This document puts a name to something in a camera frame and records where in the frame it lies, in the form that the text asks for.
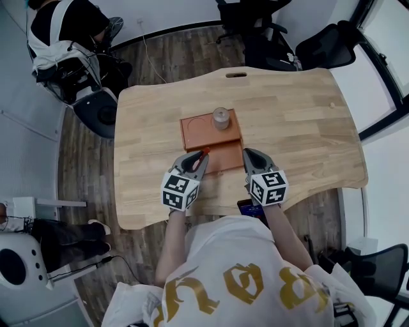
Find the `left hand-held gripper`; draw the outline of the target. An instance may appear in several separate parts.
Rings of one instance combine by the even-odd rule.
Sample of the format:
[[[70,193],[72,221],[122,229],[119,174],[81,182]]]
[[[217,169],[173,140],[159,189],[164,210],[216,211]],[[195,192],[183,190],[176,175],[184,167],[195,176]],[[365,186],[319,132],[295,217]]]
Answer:
[[[209,157],[209,153],[201,155],[201,151],[192,151],[178,157],[164,174],[160,189],[161,203],[177,211],[189,209],[198,197]]]

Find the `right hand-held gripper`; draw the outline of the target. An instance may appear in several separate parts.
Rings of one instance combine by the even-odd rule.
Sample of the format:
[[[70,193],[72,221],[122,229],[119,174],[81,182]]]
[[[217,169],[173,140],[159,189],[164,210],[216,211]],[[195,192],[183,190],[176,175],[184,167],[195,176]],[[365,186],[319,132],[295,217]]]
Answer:
[[[283,170],[279,170],[265,153],[244,148],[242,152],[247,174],[245,188],[253,204],[271,206],[282,204],[288,194],[289,183]]]

